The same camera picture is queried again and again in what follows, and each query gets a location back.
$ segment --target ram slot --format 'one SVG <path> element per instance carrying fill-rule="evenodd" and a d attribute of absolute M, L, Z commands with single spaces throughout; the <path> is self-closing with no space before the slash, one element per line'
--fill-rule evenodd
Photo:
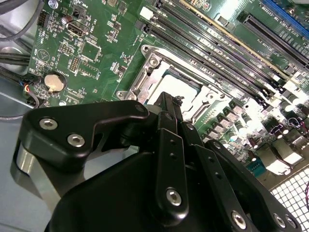
<path fill-rule="evenodd" d="M 269 97 L 272 93 L 264 88 L 264 86 L 260 83 L 255 83 L 250 77 L 247 76 L 247 74 L 240 70 L 236 65 L 230 63 L 226 64 L 226 60 L 218 55 L 216 52 L 213 52 L 211 49 L 206 47 L 204 44 L 202 44 L 200 41 L 195 39 L 192 35 L 190 35 L 188 32 L 184 31 L 182 28 L 171 24 L 166 18 L 159 16 L 158 21 L 162 24 L 161 27 L 168 28 L 171 31 L 173 31 L 179 38 L 182 38 L 184 41 L 190 42 L 193 46 L 196 46 L 202 52 L 206 52 L 206 56 L 210 57 L 212 60 L 214 60 L 216 63 L 220 64 L 222 67 L 224 67 L 224 71 L 231 75 L 232 77 L 236 78 L 238 81 L 243 81 L 245 83 L 250 83 L 253 85 L 258 91 L 262 92 L 263 94 L 266 94 L 266 98 Z"/>
<path fill-rule="evenodd" d="M 224 80 L 225 82 L 234 86 L 235 88 L 240 89 L 241 91 L 243 91 L 244 93 L 246 93 L 248 96 L 250 96 L 253 99 L 255 99 L 258 96 L 257 95 L 258 90 L 256 90 L 256 89 L 252 90 L 250 88 L 250 86 L 247 86 L 247 85 L 243 84 L 242 82 L 238 82 L 238 81 L 235 81 L 235 80 L 229 78 L 229 76 L 227 76 L 224 72 L 222 72 L 222 70 L 218 69 L 214 64 L 208 62 L 204 58 L 198 58 L 197 54 L 195 52 L 191 51 L 189 48 L 185 47 L 183 44 L 176 41 L 170 35 L 158 30 L 157 28 L 152 28 L 150 33 L 153 36 L 157 37 L 158 39 L 160 39 L 160 40 L 170 44 L 171 46 L 175 47 L 176 49 L 184 52 L 194 62 L 199 63 L 202 66 L 206 66 L 208 70 L 211 70 L 213 73 L 215 73 L 215 76 L 216 76 L 218 81 Z"/>
<path fill-rule="evenodd" d="M 249 57 L 251 60 L 254 61 L 255 64 L 258 64 L 259 66 L 263 67 L 266 69 L 268 73 L 271 73 L 272 76 L 274 75 L 279 75 L 278 73 L 272 71 L 266 64 L 261 62 L 258 58 L 256 58 L 254 55 L 252 55 L 248 50 L 246 50 L 244 47 L 240 46 L 238 43 L 235 41 L 231 40 L 227 36 L 223 35 L 220 33 L 215 27 L 211 25 L 207 25 L 209 29 L 220 35 L 226 42 L 228 42 L 230 45 L 236 47 L 237 49 L 231 49 L 228 45 L 220 41 L 220 39 L 212 36 L 208 31 L 204 30 L 200 25 L 197 25 L 194 23 L 191 19 L 188 17 L 184 16 L 182 13 L 178 12 L 173 6 L 165 4 L 162 7 L 162 12 L 165 14 L 172 15 L 173 17 L 177 18 L 178 20 L 182 21 L 187 27 L 191 27 L 192 29 L 196 30 L 201 36 L 204 36 L 205 38 L 211 40 L 213 43 L 220 44 L 220 47 L 224 48 L 226 52 L 229 52 L 231 55 L 236 55 L 235 53 L 239 54 L 238 57 L 241 57 L 242 62 L 244 65 L 246 65 L 248 68 L 254 70 L 254 73 L 260 76 L 261 79 L 263 79 L 265 82 L 274 82 L 272 77 L 268 76 L 265 72 L 261 71 L 259 68 L 257 68 L 255 65 L 250 63 L 248 60 L 242 57 L 242 54 L 245 54 L 247 57 Z M 204 25 L 205 22 L 202 21 L 201 19 L 197 18 L 197 21 L 199 24 Z"/>
<path fill-rule="evenodd" d="M 303 70 L 309 63 L 309 60 L 304 55 L 292 48 L 253 15 L 248 14 L 242 19 L 242 23 L 246 28 L 286 56 L 298 68 Z"/>

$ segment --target green circuit board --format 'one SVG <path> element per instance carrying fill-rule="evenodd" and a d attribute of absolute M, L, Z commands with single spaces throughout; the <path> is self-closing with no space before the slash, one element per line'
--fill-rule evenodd
<path fill-rule="evenodd" d="M 190 63 L 240 105 L 248 105 L 257 91 L 266 91 L 267 78 L 295 84 L 301 103 L 307 105 L 308 37 L 294 21 L 278 16 L 269 0 L 187 0 L 194 10 L 183 1 L 60 0 L 55 10 L 46 4 L 28 69 L 37 79 L 31 90 L 46 107 L 118 101 L 117 92 L 128 91 L 143 67 L 141 46 L 147 44 Z M 150 17 L 141 13 L 145 9 Z M 273 33 L 271 41 L 266 30 Z M 50 72 L 64 76 L 62 91 L 46 87 L 44 77 Z M 200 114 L 194 125 L 202 137 L 226 107 L 228 101 L 215 101 Z M 261 122 L 276 117 L 286 123 L 279 108 L 267 114 L 251 108 L 251 114 L 259 112 Z M 227 140 L 229 150 L 248 164 L 248 148 L 243 146 L 248 136 L 262 137 L 263 143 L 274 140 L 258 129 L 241 136 L 241 143 L 230 141 L 226 134 L 219 138 Z"/>

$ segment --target wire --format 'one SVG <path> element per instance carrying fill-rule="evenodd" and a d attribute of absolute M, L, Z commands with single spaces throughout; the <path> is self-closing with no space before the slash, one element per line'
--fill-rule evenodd
<path fill-rule="evenodd" d="M 13 36 L 14 34 L 12 32 L 10 32 L 7 28 L 5 28 L 4 26 L 0 26 L 0 34 L 9 37 L 9 36 Z M 30 46 L 27 45 L 26 42 L 24 42 L 22 39 L 16 39 L 14 40 L 14 43 L 17 44 L 18 46 L 20 46 L 22 49 L 24 49 L 26 52 L 31 53 L 32 52 L 32 48 Z"/>
<path fill-rule="evenodd" d="M 38 108 L 40 106 L 40 102 L 39 99 L 37 98 L 37 96 L 35 96 L 34 93 L 32 93 L 29 88 L 28 88 L 28 92 L 27 94 L 29 94 L 34 100 L 35 100 L 35 106 L 34 109 Z M 0 120 L 2 121 L 11 121 L 11 120 L 17 120 L 22 118 L 24 115 L 18 115 L 18 116 L 0 116 Z"/>
<path fill-rule="evenodd" d="M 0 58 L 0 63 L 2 63 L 2 64 L 20 65 L 20 66 L 29 66 L 29 60 L 17 60 L 17 59 L 3 59 L 3 58 Z"/>
<path fill-rule="evenodd" d="M 8 13 L 21 6 L 28 0 L 6 0 L 0 3 L 0 15 Z"/>
<path fill-rule="evenodd" d="M 29 55 L 22 55 L 22 54 L 16 54 L 16 53 L 4 53 L 4 52 L 0 52 L 0 58 L 30 60 Z"/>
<path fill-rule="evenodd" d="M 34 14 L 30 18 L 30 20 L 27 22 L 25 27 L 22 28 L 21 31 L 18 32 L 17 34 L 15 34 L 15 35 L 12 35 L 12 36 L 9 36 L 9 37 L 6 37 L 6 38 L 0 38 L 0 42 L 12 41 L 12 40 L 16 40 L 16 39 L 22 37 L 29 30 L 29 28 L 32 26 L 32 24 L 34 24 L 35 20 L 37 19 L 37 17 L 41 13 L 43 6 L 44 6 L 44 2 L 42 0 L 40 0 L 37 8 L 35 9 Z"/>

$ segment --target black metal arm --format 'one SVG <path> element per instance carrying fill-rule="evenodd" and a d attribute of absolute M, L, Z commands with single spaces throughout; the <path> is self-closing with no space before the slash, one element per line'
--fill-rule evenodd
<path fill-rule="evenodd" d="M 204 146 L 180 104 L 162 93 L 149 110 L 116 101 L 26 114 L 11 173 L 53 212 L 46 231 L 300 232 L 224 146 L 216 140 Z M 140 149 L 85 181 L 97 138 L 102 153 Z"/>

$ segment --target pcie slot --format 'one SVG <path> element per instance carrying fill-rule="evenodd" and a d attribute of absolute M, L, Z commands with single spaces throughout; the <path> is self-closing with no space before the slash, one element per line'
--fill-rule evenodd
<path fill-rule="evenodd" d="M 214 36 L 211 36 L 211 35 L 205 34 L 204 30 L 200 26 L 196 25 L 190 19 L 185 17 L 183 14 L 181 14 L 179 12 L 176 12 L 175 9 L 172 8 L 172 6 L 164 5 L 163 9 L 161 11 L 164 12 L 168 17 L 172 16 L 175 19 L 177 19 L 178 21 L 182 22 L 183 26 L 187 27 L 188 29 L 194 30 L 195 33 L 198 36 L 202 37 L 204 40 L 207 40 L 209 43 L 213 43 L 213 46 L 215 46 L 216 48 L 223 49 L 230 56 L 235 57 L 239 62 L 241 62 L 243 65 L 245 65 L 247 67 L 247 69 L 249 69 L 252 73 L 254 73 L 256 76 L 258 76 L 263 81 L 265 81 L 265 82 L 268 82 L 268 81 L 274 82 L 274 80 L 272 80 L 270 77 L 268 77 L 264 72 L 259 70 L 256 66 L 251 64 L 248 60 L 243 58 L 241 56 L 241 54 L 237 53 L 237 51 L 231 49 L 228 45 L 226 45 L 225 43 L 220 41 L 218 38 L 216 38 Z M 233 44 L 234 46 L 238 46 L 237 44 L 235 44 L 234 42 L 230 41 L 229 39 L 227 39 L 227 41 L 229 43 Z M 254 56 L 249 54 L 248 51 L 245 51 L 245 54 L 250 56 L 251 58 L 253 58 L 256 61 Z"/>
<path fill-rule="evenodd" d="M 194 23 L 191 19 L 189 19 L 188 17 L 184 16 L 182 13 L 177 12 L 175 10 L 174 7 L 172 7 L 171 5 L 165 4 L 162 6 L 162 11 L 164 13 L 167 14 L 171 14 L 173 17 L 177 18 L 178 20 L 182 21 L 185 25 L 189 25 L 191 28 L 193 28 L 194 30 L 196 30 L 197 32 L 199 32 L 201 35 L 203 35 L 204 37 L 212 40 L 213 42 L 216 42 L 218 44 L 220 44 L 220 47 L 225 48 L 225 50 L 228 50 L 230 54 L 235 54 L 235 52 L 237 53 L 237 51 L 235 50 L 231 50 L 229 48 L 228 45 L 226 45 L 225 43 L 223 43 L 222 41 L 220 41 L 218 38 L 216 37 L 210 37 L 209 35 L 205 34 L 205 30 L 203 28 L 201 28 L 199 25 L 197 25 L 196 23 Z M 198 22 L 200 24 L 205 24 L 204 21 L 202 21 L 200 18 L 198 18 L 195 14 L 193 14 L 191 11 L 186 9 L 186 12 L 188 12 L 189 14 L 191 14 L 192 16 L 194 16 Z M 256 58 L 254 55 L 252 55 L 248 50 L 246 50 L 244 47 L 240 46 L 238 43 L 236 43 L 234 40 L 231 40 L 230 38 L 228 38 L 227 36 L 225 36 L 224 34 L 220 33 L 215 27 L 207 24 L 207 27 L 210 28 L 212 31 L 214 31 L 215 33 L 219 34 L 224 40 L 226 40 L 227 42 L 229 42 L 231 45 L 233 45 L 234 47 L 237 47 L 237 49 L 239 51 L 241 51 L 242 53 L 246 54 L 247 56 L 249 56 L 255 63 L 257 63 L 258 65 L 261 65 L 262 67 L 266 68 L 269 70 L 270 73 L 272 73 L 272 75 L 279 75 L 278 73 L 273 72 L 271 69 L 268 68 L 267 65 L 265 65 L 264 63 L 262 63 L 258 58 Z M 249 66 L 251 69 L 255 70 L 256 73 L 258 73 L 260 75 L 260 77 L 265 81 L 265 82 L 274 82 L 274 80 L 267 76 L 267 74 L 265 74 L 263 71 L 261 71 L 260 69 L 258 69 L 257 67 L 255 67 L 252 63 L 250 63 L 247 60 L 243 60 L 242 62 L 244 62 L 244 64 L 246 64 L 247 66 Z"/>
<path fill-rule="evenodd" d="M 281 17 L 288 25 L 294 28 L 300 35 L 309 39 L 309 31 L 300 25 L 295 19 L 289 16 L 282 8 L 280 8 L 273 0 L 262 0 L 262 3 L 267 6 L 271 11 Z"/>
<path fill-rule="evenodd" d="M 235 88 L 240 89 L 241 91 L 243 91 L 244 93 L 249 95 L 251 98 L 256 98 L 257 94 L 256 94 L 255 91 L 253 91 L 252 89 L 250 89 L 248 86 L 244 85 L 243 83 L 234 81 L 233 79 L 229 78 L 224 73 L 222 73 L 222 71 L 220 69 L 218 69 L 215 65 L 211 64 L 210 62 L 207 62 L 207 61 L 205 62 L 205 60 L 203 58 L 202 59 L 198 58 L 196 53 L 192 52 L 189 48 L 185 47 L 183 44 L 181 44 L 180 42 L 173 39 L 170 35 L 165 34 L 164 32 L 162 32 L 162 31 L 160 31 L 156 28 L 152 28 L 151 33 L 152 33 L 153 36 L 161 39 L 162 41 L 170 44 L 171 46 L 175 47 L 176 49 L 187 54 L 187 56 L 189 56 L 190 59 L 193 60 L 194 62 L 196 62 L 196 63 L 198 63 L 202 66 L 206 66 L 208 70 L 210 70 L 214 74 L 216 74 L 217 80 L 224 80 L 225 82 L 229 83 L 230 85 L 234 86 Z"/>
<path fill-rule="evenodd" d="M 206 52 L 206 54 L 209 57 L 211 57 L 211 59 L 215 60 L 218 64 L 220 64 L 222 67 L 224 67 L 225 72 L 227 74 L 233 76 L 234 78 L 240 78 L 244 82 L 248 82 L 248 83 L 252 84 L 260 92 L 266 93 L 267 96 L 271 94 L 269 92 L 269 90 L 265 89 L 262 84 L 255 83 L 250 77 L 246 77 L 247 74 L 243 75 L 241 73 L 242 70 L 239 70 L 239 68 L 236 67 L 235 65 L 233 65 L 231 63 L 229 65 L 225 64 L 225 60 L 222 57 L 220 57 L 217 53 L 212 52 L 211 49 L 208 49 L 204 44 L 202 44 L 197 39 L 192 37 L 186 31 L 182 30 L 181 28 L 179 28 L 178 26 L 176 26 L 174 24 L 171 24 L 166 18 L 160 16 L 158 18 L 158 21 L 163 25 L 163 27 L 169 28 L 171 31 L 176 33 L 179 37 L 182 37 L 183 40 L 189 41 L 191 44 L 193 44 L 194 46 L 198 47 L 203 52 Z"/>
<path fill-rule="evenodd" d="M 308 64 L 309 60 L 305 56 L 294 50 L 289 44 L 273 33 L 253 15 L 248 14 L 248 16 L 243 20 L 243 24 L 262 40 L 281 52 L 282 55 L 286 56 L 300 69 L 303 69 Z"/>

